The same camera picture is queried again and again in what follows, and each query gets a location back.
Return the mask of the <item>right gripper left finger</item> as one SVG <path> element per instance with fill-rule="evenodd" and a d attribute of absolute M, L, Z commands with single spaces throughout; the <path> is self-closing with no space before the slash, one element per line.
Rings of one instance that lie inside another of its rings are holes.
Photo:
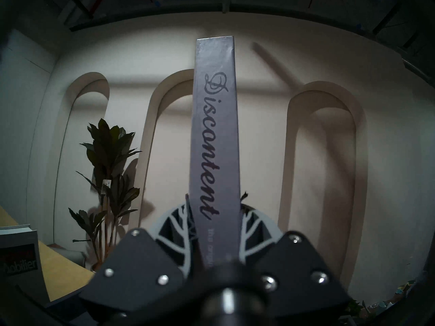
<path fill-rule="evenodd" d="M 148 229 L 130 230 L 79 294 L 90 316 L 126 316 L 183 286 L 197 262 L 189 196 Z"/>

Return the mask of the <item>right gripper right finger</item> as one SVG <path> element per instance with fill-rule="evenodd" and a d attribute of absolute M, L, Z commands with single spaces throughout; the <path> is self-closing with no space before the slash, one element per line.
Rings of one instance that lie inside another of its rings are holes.
<path fill-rule="evenodd" d="M 303 233 L 243 203 L 241 217 L 239 259 L 261 276 L 268 316 L 342 315 L 351 299 Z"/>

